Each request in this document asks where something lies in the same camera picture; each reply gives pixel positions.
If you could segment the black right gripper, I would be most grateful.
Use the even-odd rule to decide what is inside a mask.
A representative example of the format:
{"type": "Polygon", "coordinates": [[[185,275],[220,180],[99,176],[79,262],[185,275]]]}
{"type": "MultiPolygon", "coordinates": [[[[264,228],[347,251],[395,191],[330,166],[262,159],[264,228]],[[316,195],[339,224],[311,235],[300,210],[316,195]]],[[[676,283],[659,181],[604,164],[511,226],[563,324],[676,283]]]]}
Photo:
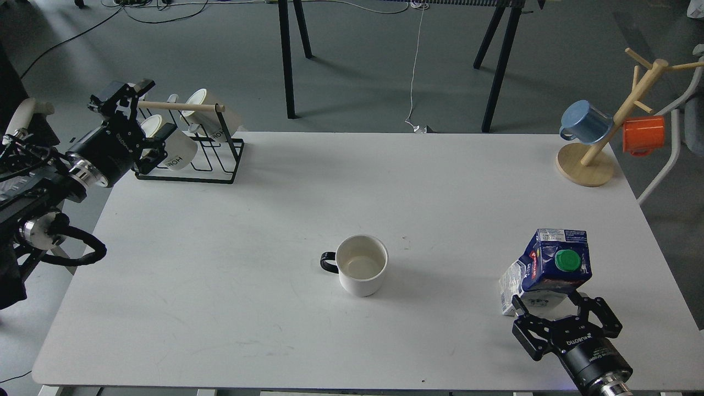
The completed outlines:
{"type": "Polygon", "coordinates": [[[623,324],[604,298],[578,291],[568,295],[577,316],[549,321],[531,314],[518,295],[512,296],[517,318],[512,334],[533,361],[554,353],[581,394],[630,394],[626,385],[633,368],[611,343],[623,324]],[[589,322],[593,314],[601,326],[589,322]]]}

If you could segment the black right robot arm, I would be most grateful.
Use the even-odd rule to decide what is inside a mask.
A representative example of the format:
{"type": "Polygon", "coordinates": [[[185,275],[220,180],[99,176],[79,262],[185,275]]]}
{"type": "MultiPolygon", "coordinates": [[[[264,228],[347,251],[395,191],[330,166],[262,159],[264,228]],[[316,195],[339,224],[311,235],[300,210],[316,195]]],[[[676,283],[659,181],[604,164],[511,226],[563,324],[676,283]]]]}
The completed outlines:
{"type": "Polygon", "coordinates": [[[517,318],[512,334],[533,361],[554,354],[582,395],[631,395],[627,386],[633,368],[611,340],[623,324],[601,296],[573,291],[568,296],[577,313],[558,320],[532,314],[518,295],[512,297],[517,318]]]}

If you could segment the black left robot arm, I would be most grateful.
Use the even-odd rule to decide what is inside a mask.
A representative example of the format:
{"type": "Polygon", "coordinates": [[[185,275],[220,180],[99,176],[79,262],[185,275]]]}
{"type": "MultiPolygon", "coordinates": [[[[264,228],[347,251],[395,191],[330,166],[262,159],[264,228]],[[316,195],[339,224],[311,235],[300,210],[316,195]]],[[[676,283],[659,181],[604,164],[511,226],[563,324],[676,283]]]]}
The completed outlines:
{"type": "Polygon", "coordinates": [[[27,298],[25,282],[40,262],[65,267],[100,261],[104,243],[70,225],[64,201],[80,203],[88,188],[113,187],[129,171],[146,174],[166,157],[163,137],[146,137],[138,122],[138,103],[155,86],[112,82],[88,108],[101,125],[66,153],[35,142],[30,121],[51,114],[53,106],[35,98],[18,105],[2,137],[2,308],[27,298]]]}

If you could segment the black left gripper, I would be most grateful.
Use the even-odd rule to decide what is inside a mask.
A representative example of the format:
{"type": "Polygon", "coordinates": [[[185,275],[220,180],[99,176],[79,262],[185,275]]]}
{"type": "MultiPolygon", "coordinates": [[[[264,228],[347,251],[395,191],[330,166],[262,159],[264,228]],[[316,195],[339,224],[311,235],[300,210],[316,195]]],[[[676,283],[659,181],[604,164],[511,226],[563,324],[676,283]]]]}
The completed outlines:
{"type": "Polygon", "coordinates": [[[96,184],[112,188],[130,169],[136,175],[151,173],[166,160],[167,140],[176,124],[139,123],[138,103],[156,86],[154,80],[136,84],[113,81],[91,95],[88,109],[98,113],[99,128],[78,139],[67,151],[69,174],[86,188],[96,184]],[[117,127],[108,127],[109,123],[117,127]]]}

